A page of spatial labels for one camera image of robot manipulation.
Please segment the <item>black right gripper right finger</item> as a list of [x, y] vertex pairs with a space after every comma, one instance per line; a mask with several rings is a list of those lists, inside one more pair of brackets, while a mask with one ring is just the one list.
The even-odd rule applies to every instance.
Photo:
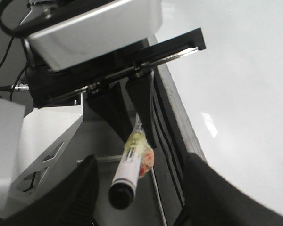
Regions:
[[251, 199], [197, 154], [187, 155], [183, 194], [193, 226], [283, 226], [283, 216]]

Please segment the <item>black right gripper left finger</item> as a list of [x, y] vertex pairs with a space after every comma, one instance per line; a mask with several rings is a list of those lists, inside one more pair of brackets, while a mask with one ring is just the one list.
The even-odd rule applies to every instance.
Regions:
[[98, 192], [98, 162], [89, 155], [42, 198], [0, 219], [0, 226], [94, 226]]

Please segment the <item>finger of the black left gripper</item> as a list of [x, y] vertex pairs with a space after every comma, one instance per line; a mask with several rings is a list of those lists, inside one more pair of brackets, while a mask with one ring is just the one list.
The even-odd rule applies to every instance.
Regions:
[[155, 149], [156, 142], [153, 132], [153, 71], [146, 72], [139, 78], [130, 79], [125, 89], [136, 109], [148, 144]]
[[133, 126], [127, 112], [120, 83], [105, 87], [99, 92], [88, 92], [88, 107], [100, 116], [125, 143]]

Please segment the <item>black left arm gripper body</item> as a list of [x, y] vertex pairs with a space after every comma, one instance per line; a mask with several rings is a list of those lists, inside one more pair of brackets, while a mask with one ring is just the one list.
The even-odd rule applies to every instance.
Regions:
[[155, 45], [121, 53], [113, 51], [62, 70], [48, 66], [30, 68], [27, 83], [35, 108], [93, 89], [97, 83], [111, 83], [136, 72], [206, 49], [201, 28]]

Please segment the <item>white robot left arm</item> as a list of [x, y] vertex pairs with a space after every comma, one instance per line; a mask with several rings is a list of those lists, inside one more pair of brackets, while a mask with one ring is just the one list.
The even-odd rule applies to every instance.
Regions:
[[0, 28], [26, 64], [5, 90], [33, 110], [0, 96], [0, 226], [175, 224], [192, 128], [166, 64], [204, 50], [202, 30], [157, 42], [159, 0], [30, 0], [11, 27], [13, 5]]

